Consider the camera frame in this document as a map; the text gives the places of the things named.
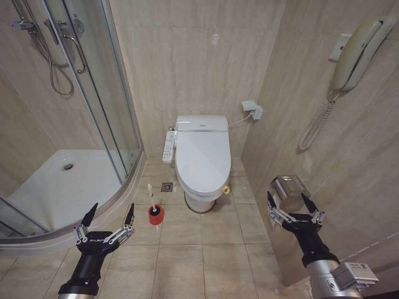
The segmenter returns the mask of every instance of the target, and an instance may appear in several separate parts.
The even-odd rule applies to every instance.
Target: toilet paper holder
[[[310,197],[310,192],[296,175],[279,175],[270,183],[269,192],[273,196],[278,208],[286,212],[300,210],[304,201],[301,193]]]

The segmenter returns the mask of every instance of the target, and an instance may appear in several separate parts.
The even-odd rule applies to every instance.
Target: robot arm
[[[278,209],[272,195],[267,192],[269,215],[283,229],[292,232],[304,254],[302,263],[310,275],[315,299],[362,298],[360,290],[378,282],[378,278],[365,263],[343,263],[322,242],[318,231],[322,228],[324,212],[302,194],[310,214],[286,213]]]
[[[82,253],[68,282],[58,292],[59,299],[92,299],[99,291],[97,282],[107,254],[118,249],[133,233],[134,204],[130,208],[123,226],[115,232],[88,232],[97,204],[86,213],[78,227],[74,228],[76,246]]]

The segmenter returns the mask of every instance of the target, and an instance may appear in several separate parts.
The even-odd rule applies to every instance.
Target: telephone handset
[[[374,53],[396,23],[394,17],[380,17],[359,26],[343,49],[331,89],[347,92],[353,89],[364,73]]]
[[[330,115],[335,101],[356,86],[374,53],[396,22],[394,17],[379,17],[363,23],[352,34],[338,59],[329,94],[299,140],[300,151],[310,148]]]

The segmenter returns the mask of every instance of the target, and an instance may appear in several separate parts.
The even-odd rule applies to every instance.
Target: bidet toilet seat
[[[231,167],[227,119],[179,116],[176,128],[175,162],[181,187],[197,201],[214,201],[222,195]]]

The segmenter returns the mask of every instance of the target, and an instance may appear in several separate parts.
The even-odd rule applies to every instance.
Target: shower door handle
[[[84,72],[86,72],[86,70],[87,70],[87,62],[86,62],[85,55],[84,55],[84,53],[83,53],[83,51],[82,51],[82,48],[80,48],[79,43],[77,42],[77,40],[76,40],[74,37],[68,36],[67,34],[63,34],[63,37],[64,37],[65,39],[70,39],[72,42],[74,42],[74,44],[75,44],[75,46],[76,46],[76,50],[77,50],[77,52],[79,53],[80,60],[82,61],[82,64],[83,64],[83,68],[82,68],[81,70],[76,70],[76,72],[77,72],[79,75],[82,75],[82,74],[83,74]]]

